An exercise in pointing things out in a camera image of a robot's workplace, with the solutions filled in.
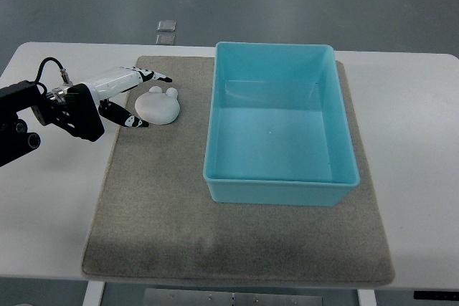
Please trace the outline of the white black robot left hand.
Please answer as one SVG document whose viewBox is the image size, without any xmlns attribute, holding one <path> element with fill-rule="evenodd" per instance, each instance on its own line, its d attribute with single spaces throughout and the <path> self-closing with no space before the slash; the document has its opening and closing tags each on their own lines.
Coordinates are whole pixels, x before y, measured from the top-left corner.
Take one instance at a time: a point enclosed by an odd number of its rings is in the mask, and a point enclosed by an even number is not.
<svg viewBox="0 0 459 306">
<path fill-rule="evenodd" d="M 124 107 L 111 102 L 110 98 L 127 92 L 143 82 L 160 80 L 170 83 L 173 80 L 152 70 L 137 67 L 115 67 L 111 70 L 86 79 L 82 83 L 89 89 L 100 116 L 123 127 L 141 128 L 149 124 L 130 113 Z"/>
</svg>

